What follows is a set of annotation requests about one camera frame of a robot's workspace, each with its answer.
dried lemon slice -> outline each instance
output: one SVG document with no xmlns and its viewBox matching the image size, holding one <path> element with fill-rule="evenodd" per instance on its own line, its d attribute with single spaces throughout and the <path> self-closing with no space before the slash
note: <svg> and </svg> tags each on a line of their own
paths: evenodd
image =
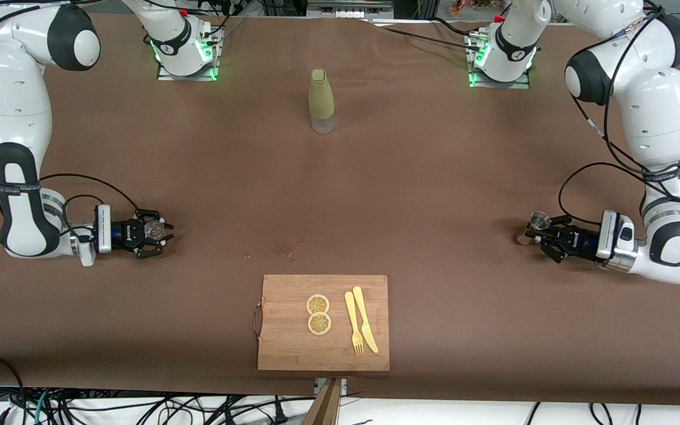
<svg viewBox="0 0 680 425">
<path fill-rule="evenodd" d="M 324 335 L 332 326 L 332 319 L 325 313 L 313 313 L 308 318 L 308 330 L 314 335 Z"/>
<path fill-rule="evenodd" d="M 329 312 L 329 299 L 321 294 L 313 294 L 308 297 L 306 302 L 306 309 L 310 314 Z"/>
</svg>

white floor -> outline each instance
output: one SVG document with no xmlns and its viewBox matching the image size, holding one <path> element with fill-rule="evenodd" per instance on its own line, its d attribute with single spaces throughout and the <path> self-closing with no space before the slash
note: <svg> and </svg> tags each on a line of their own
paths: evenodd
<svg viewBox="0 0 680 425">
<path fill-rule="evenodd" d="M 106 408 L 125 404 L 149 403 L 158 398 L 104 398 L 74 401 L 70 405 L 79 408 Z M 189 398 L 181 397 L 185 403 Z M 241 403 L 265 403 L 272 396 L 247 397 Z M 224 397 L 204 397 L 206 408 L 216 408 Z M 288 417 L 305 414 L 311 401 L 286 401 L 283 409 Z M 432 401 L 432 400 L 388 400 L 379 398 L 343 398 L 338 425 L 356 425 L 366 421 L 369 425 L 525 425 L 534 403 L 503 403 L 503 401 Z M 0 403 L 0 414 L 8 403 Z M 635 406 L 631 404 L 608 404 L 614 425 L 634 425 Z M 127 408 L 114 411 L 86 412 L 73 411 L 87 425 L 133 425 L 148 410 L 148 406 Z M 274 416 L 273 406 L 262 408 L 266 414 Z M 602 409 L 597 409 L 602 422 L 607 423 Z M 13 408 L 6 425 L 19 425 L 22 411 Z M 166 413 L 159 409 L 149 418 L 147 425 L 157 425 L 166 419 Z M 168 425 L 199 425 L 203 417 L 199 412 L 178 413 Z M 268 424 L 264 414 L 251 411 L 235 419 L 238 425 Z M 28 425 L 33 424 L 29 418 Z M 537 410 L 532 425 L 596 425 L 589 414 L 587 404 L 581 403 L 542 403 Z M 680 425 L 680 406 L 644 406 L 640 425 Z"/>
</svg>

green bottle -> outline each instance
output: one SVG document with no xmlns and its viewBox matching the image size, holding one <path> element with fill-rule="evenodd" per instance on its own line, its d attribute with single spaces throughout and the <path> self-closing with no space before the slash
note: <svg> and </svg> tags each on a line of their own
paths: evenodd
<svg viewBox="0 0 680 425">
<path fill-rule="evenodd" d="M 321 68 L 311 71 L 311 85 L 308 87 L 308 112 L 311 127 L 325 134 L 335 128 L 335 98 L 327 80 L 327 72 Z"/>
</svg>

brown tabletop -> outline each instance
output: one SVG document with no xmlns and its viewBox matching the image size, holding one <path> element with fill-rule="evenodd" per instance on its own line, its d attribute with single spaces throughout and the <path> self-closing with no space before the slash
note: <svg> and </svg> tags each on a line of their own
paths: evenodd
<svg viewBox="0 0 680 425">
<path fill-rule="evenodd" d="M 322 374 L 256 371 L 262 275 L 386 274 L 390 371 L 354 374 L 351 391 L 680 404 L 680 287 L 514 242 L 532 211 L 559 213 L 570 172 L 610 160 L 564 84 L 591 44 L 582 32 L 548 28 L 532 88 L 491 90 L 469 88 L 457 48 L 355 19 L 248 19 L 225 40 L 219 81 L 173 83 L 155 80 L 135 17 L 93 17 L 99 64 L 46 72 L 41 172 L 104 178 L 177 237 L 161 258 L 113 253 L 91 268 L 0 248 L 0 357 L 26 385 L 310 393 Z M 328 135 L 309 124 L 314 67 L 335 92 Z M 625 146 L 617 107 L 612 129 Z M 90 181 L 46 183 L 132 212 Z M 642 233 L 642 191 L 594 169 L 566 202 L 626 213 Z M 90 218 L 92 205 L 70 210 Z"/>
</svg>

wooden cutting board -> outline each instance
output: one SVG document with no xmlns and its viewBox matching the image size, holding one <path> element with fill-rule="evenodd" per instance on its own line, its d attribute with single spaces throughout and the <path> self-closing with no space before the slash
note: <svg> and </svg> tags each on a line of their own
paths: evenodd
<svg viewBox="0 0 680 425">
<path fill-rule="evenodd" d="M 364 291 L 367 315 L 380 352 L 364 341 L 355 355 L 345 292 Z M 308 330 L 306 302 L 314 294 L 329 299 L 332 326 L 323 335 Z M 359 331 L 361 313 L 356 306 Z M 389 371 L 388 288 L 386 276 L 350 274 L 267 274 L 261 291 L 260 371 Z"/>
</svg>

